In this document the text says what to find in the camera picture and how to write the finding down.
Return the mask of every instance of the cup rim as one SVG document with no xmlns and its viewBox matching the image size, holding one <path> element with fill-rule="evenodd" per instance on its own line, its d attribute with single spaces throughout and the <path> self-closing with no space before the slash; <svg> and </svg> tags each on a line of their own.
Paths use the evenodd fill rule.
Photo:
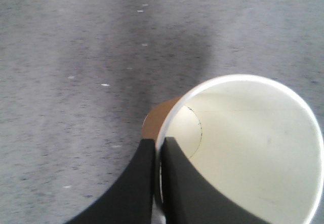
<svg viewBox="0 0 324 224">
<path fill-rule="evenodd" d="M 289 87 L 265 78 L 261 76 L 256 76 L 252 74 L 229 74 L 221 77 L 216 77 L 210 80 L 207 80 L 195 87 L 193 87 L 191 90 L 189 90 L 186 94 L 184 94 L 177 102 L 176 104 L 172 107 L 172 109 L 169 111 L 167 114 L 165 120 L 163 121 L 163 124 L 160 128 L 160 131 L 158 133 L 156 143 L 155 143 L 155 148 L 156 148 L 156 163 L 158 166 L 158 176 L 156 176 L 156 181 L 157 181 L 157 188 L 155 191 L 155 200 L 157 205 L 162 208 L 162 200 L 161 200 L 161 186 L 160 186 L 160 151 L 161 147 L 164 142 L 164 138 L 167 132 L 167 129 L 171 123 L 172 118 L 177 114 L 177 112 L 185 105 L 185 103 L 199 94 L 200 92 L 216 85 L 220 85 L 223 83 L 228 83 L 228 82 L 235 82 L 235 81 L 249 81 L 249 82 L 257 82 L 265 85 L 269 85 L 272 87 L 275 87 L 276 89 L 284 92 L 287 96 L 291 97 L 293 100 L 295 100 L 298 105 L 303 108 L 309 117 L 309 120 L 313 123 L 315 127 L 315 131 L 317 133 L 317 142 L 319 144 L 319 149 L 320 149 L 320 166 L 321 166 L 321 173 L 320 173 L 320 181 L 318 183 L 317 187 L 317 194 L 316 198 L 313 202 L 313 206 L 311 207 L 311 210 L 309 211 L 308 216 L 305 218 L 305 221 L 302 224 L 310 224 L 312 221 L 316 210 L 320 204 L 322 192 L 323 192 L 323 185 L 324 185 L 324 142 L 323 142 L 323 136 L 321 133 L 320 126 L 318 124 L 318 121 L 316 120 L 316 117 L 309 107 L 309 105 L 302 99 L 296 92 L 294 92 L 292 89 Z"/>
</svg>

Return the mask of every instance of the floor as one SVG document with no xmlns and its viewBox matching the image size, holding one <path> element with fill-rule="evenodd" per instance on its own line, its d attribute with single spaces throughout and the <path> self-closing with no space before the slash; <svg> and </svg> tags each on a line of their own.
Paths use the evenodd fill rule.
<svg viewBox="0 0 324 224">
<path fill-rule="evenodd" d="M 0 0 L 0 223 L 77 215 L 155 105 L 231 73 L 291 87 L 323 129 L 324 0 Z"/>
</svg>

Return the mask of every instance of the gray carpet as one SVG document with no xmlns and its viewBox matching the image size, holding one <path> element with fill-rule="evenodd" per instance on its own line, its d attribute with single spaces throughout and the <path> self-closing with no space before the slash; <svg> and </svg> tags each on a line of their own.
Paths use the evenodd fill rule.
<svg viewBox="0 0 324 224">
<path fill-rule="evenodd" d="M 0 0 L 0 223 L 77 215 L 145 115 L 206 79 L 272 78 L 324 128 L 323 21 L 324 0 Z"/>
</svg>

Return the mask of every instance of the paper cup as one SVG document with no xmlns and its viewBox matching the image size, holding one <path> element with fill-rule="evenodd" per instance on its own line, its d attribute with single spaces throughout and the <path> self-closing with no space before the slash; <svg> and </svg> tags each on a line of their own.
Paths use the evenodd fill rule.
<svg viewBox="0 0 324 224">
<path fill-rule="evenodd" d="M 245 74 L 206 81 L 147 116 L 143 137 L 156 140 L 158 162 L 166 136 L 206 181 L 255 216 L 273 224 L 313 218 L 323 188 L 323 137 L 310 107 L 288 87 Z"/>
</svg>

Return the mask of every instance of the white paper cup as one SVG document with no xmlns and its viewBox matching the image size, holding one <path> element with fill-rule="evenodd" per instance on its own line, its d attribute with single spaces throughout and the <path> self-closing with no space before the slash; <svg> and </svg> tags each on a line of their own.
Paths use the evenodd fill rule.
<svg viewBox="0 0 324 224">
<path fill-rule="evenodd" d="M 158 153 L 174 137 L 199 173 L 245 210 L 272 224 L 310 223 L 323 189 L 323 137 L 300 96 L 273 80 L 234 74 L 173 104 L 158 127 Z M 159 201 L 160 188 L 156 195 Z"/>
</svg>

